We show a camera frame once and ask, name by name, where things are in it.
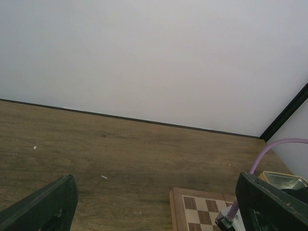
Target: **purple tube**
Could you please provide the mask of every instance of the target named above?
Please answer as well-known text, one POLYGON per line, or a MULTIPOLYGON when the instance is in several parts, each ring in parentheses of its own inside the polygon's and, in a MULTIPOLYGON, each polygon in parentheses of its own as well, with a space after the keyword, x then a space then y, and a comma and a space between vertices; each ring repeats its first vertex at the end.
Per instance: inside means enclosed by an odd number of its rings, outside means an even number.
MULTIPOLYGON (((264 154, 269 151, 271 148, 279 145, 279 144, 283 144, 283 143, 307 143, 308 144, 308 140, 307 139, 282 139, 282 140, 277 140, 271 144, 269 144, 268 146, 266 146, 265 148, 263 148, 258 156, 255 158, 255 161, 253 162, 252 166, 250 167, 250 170, 248 173, 253 174, 255 172, 255 169, 257 168, 260 160, 262 159, 262 157, 264 156, 264 154)), ((235 215, 237 213, 237 211, 239 210, 239 205, 237 203, 237 200, 235 200, 230 208, 230 211, 228 212, 228 214, 226 215, 226 219, 228 219, 229 221, 233 221, 233 219, 235 218, 235 215)))

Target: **chess square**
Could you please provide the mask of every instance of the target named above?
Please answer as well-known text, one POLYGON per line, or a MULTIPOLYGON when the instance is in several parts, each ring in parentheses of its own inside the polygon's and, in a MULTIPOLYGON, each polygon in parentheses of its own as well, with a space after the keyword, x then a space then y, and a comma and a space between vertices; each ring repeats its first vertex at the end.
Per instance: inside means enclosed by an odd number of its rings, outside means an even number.
POLYGON ((201 225, 196 223, 188 223, 189 231, 202 231, 201 225))
POLYGON ((201 231, 215 231, 212 225, 201 224, 201 231))
POLYGON ((196 206, 197 206, 198 211, 208 211, 208 208, 207 208, 207 205, 206 205, 204 198, 195 197, 194 200, 196 202, 196 206))
POLYGON ((185 209, 186 222, 200 224, 198 210, 185 209))
POLYGON ((184 196, 183 199, 186 209, 197 209, 196 201, 193 197, 184 196))
POLYGON ((218 208, 218 211, 220 212, 221 210, 224 210, 225 208, 227 208, 226 202, 224 201, 218 201, 216 200, 216 205, 218 208))
POLYGON ((207 199, 206 199, 205 201, 206 201, 206 205, 207 205, 207 208, 208 208, 208 211, 209 211, 209 212, 216 212, 216 213, 219 212, 215 200, 207 200, 207 199))
POLYGON ((211 217, 207 211, 198 211, 200 224, 211 225, 211 217))
POLYGON ((219 213, 215 213, 215 212, 208 212, 209 217, 211 219, 211 224, 215 225, 215 219, 218 216, 219 213))

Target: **metal container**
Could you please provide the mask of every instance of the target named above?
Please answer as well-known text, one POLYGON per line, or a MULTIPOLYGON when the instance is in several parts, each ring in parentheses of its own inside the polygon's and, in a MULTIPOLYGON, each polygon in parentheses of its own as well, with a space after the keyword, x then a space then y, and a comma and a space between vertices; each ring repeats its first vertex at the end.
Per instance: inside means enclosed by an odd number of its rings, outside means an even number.
POLYGON ((301 189, 308 186, 307 181, 302 177, 277 172, 264 171, 259 178, 278 189, 301 189))

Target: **white side wall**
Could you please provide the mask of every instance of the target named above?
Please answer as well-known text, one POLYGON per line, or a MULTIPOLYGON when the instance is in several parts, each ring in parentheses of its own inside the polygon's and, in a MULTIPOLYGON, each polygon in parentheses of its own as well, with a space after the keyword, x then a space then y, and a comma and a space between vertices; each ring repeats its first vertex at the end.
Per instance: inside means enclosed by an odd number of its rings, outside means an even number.
MULTIPOLYGON (((284 138, 308 139, 308 101, 302 104, 268 143, 284 138)), ((295 175, 308 180, 308 144, 282 144, 275 147, 274 151, 295 175)))
POLYGON ((259 136, 307 81, 308 1, 0 1, 0 98, 259 136))

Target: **wooden tabletop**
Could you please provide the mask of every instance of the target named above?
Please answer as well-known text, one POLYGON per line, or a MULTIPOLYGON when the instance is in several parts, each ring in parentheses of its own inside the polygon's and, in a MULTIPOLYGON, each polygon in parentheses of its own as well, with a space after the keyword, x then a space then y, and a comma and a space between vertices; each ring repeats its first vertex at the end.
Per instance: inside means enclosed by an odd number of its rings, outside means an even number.
MULTIPOLYGON (((0 140, 0 210, 73 174, 73 231, 170 231, 172 187, 235 195, 239 173, 265 146, 255 138, 3 101, 0 140)), ((272 152, 257 174, 263 170, 289 173, 272 152)))

